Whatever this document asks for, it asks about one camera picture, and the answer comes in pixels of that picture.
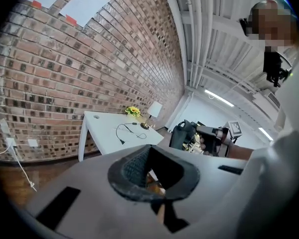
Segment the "ceiling air conditioner vent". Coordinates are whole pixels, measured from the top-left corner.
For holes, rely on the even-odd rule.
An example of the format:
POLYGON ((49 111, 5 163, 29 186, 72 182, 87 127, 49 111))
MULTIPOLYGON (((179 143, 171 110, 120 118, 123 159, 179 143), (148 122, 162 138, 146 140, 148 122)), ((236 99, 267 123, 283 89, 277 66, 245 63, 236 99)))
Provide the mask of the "ceiling air conditioner vent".
POLYGON ((275 105, 277 107, 277 109, 280 108, 280 102, 278 101, 278 99, 276 98, 275 94, 272 92, 269 92, 267 94, 268 99, 272 102, 273 105, 275 105))

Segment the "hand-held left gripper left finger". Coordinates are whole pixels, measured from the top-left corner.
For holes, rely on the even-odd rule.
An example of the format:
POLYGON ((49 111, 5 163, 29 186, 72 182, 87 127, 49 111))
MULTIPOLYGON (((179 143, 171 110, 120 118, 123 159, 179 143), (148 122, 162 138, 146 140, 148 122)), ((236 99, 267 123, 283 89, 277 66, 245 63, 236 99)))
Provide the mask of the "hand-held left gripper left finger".
POLYGON ((110 186, 129 201, 162 201, 164 197, 146 189, 147 174, 151 171, 152 146, 142 148, 115 161, 108 169, 110 186))

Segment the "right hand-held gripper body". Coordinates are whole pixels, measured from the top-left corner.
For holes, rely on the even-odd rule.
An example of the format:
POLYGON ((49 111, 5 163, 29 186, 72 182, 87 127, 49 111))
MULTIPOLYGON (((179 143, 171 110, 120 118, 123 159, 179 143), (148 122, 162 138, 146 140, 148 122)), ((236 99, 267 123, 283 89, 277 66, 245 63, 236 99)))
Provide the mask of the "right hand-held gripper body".
POLYGON ((242 135, 238 121, 228 121, 223 127, 216 128, 217 134, 204 134, 206 149, 211 156, 227 156, 230 143, 235 143, 242 135))

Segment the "white wall box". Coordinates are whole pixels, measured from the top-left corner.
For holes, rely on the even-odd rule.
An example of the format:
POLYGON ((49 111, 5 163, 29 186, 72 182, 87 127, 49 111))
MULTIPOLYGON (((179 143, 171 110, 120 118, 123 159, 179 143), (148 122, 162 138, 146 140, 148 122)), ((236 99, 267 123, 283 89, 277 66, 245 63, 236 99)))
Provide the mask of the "white wall box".
POLYGON ((4 134, 10 134, 10 129, 5 119, 0 120, 0 128, 4 134))

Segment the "person's right forearm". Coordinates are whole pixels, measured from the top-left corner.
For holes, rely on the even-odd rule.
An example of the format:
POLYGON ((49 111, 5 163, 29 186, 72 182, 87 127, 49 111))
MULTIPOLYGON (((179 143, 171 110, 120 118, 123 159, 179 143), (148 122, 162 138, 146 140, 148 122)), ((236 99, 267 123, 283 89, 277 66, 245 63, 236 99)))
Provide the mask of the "person's right forearm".
POLYGON ((253 151, 253 149, 232 144, 229 146, 227 157, 233 159, 249 160, 253 151))

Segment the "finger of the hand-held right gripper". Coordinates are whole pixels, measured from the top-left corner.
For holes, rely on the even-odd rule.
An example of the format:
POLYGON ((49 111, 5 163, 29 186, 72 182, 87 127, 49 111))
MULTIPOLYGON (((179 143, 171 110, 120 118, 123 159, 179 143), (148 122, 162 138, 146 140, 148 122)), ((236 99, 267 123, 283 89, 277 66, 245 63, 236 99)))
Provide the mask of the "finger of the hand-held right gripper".
POLYGON ((217 134, 217 129, 208 126, 199 125, 196 127, 196 131, 198 134, 217 134))

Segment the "yellow sunflower bouquet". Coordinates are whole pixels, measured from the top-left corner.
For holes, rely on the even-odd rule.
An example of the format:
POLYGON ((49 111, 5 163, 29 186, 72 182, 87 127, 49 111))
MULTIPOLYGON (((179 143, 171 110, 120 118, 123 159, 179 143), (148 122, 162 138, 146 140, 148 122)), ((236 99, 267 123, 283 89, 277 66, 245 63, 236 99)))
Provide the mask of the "yellow sunflower bouquet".
POLYGON ((140 110, 137 107, 133 107, 133 106, 132 107, 127 107, 125 109, 125 112, 127 114, 130 114, 130 115, 134 116, 134 117, 139 117, 141 115, 140 110))

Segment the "white table lamp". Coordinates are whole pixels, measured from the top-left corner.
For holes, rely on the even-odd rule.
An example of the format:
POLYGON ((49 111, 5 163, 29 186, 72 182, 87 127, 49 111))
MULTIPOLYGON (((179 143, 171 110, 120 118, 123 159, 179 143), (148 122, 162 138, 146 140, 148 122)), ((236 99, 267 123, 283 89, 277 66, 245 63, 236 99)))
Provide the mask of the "white table lamp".
POLYGON ((140 124, 140 126, 145 129, 148 130, 149 129, 149 121, 152 117, 156 118, 158 117, 160 110, 162 108, 162 104, 158 103, 157 101, 154 101, 150 107, 147 110, 147 114, 149 115, 149 117, 147 118, 147 120, 145 122, 142 122, 140 124))

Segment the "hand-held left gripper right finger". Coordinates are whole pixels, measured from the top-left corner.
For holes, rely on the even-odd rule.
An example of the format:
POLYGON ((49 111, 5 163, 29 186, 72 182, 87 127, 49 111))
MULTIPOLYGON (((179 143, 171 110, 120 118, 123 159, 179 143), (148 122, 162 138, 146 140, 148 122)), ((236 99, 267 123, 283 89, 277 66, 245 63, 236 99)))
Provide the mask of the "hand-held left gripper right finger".
POLYGON ((149 150, 149 167, 165 189, 166 201, 187 198, 200 180, 198 167, 191 162, 188 152, 175 148, 152 145, 149 150))

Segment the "black office chair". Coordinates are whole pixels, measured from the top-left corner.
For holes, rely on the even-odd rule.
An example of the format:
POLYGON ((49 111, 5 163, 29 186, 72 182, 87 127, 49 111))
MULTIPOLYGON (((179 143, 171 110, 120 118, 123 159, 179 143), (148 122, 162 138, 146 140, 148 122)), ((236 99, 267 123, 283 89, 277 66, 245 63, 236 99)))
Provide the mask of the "black office chair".
POLYGON ((172 131, 169 147, 185 150, 184 144, 195 143, 197 124, 184 120, 176 125, 172 131))

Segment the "ceiling tube light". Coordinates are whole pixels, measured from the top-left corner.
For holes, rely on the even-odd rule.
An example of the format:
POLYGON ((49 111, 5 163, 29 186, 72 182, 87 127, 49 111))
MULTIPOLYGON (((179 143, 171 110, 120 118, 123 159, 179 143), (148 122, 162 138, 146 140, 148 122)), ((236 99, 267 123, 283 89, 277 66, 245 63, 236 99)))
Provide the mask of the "ceiling tube light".
POLYGON ((273 141, 274 140, 262 127, 259 127, 258 129, 259 129, 259 131, 261 131, 266 136, 266 138, 269 141, 273 141))
POLYGON ((225 100, 224 98, 218 96, 217 94, 215 94, 207 89, 205 89, 204 92, 208 95, 209 99, 217 99, 230 107, 234 107, 234 105, 232 103, 230 103, 229 101, 225 100))

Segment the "person in white clothing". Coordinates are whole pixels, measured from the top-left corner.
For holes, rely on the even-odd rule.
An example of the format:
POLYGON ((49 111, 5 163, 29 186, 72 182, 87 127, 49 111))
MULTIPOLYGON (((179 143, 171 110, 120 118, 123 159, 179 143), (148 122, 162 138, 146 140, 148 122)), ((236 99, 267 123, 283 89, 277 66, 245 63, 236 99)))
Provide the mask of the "person in white clothing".
POLYGON ((276 91, 281 104, 276 124, 283 129, 271 147, 254 150, 250 157, 264 154, 267 150, 289 159, 299 157, 299 50, 293 64, 293 74, 276 91))

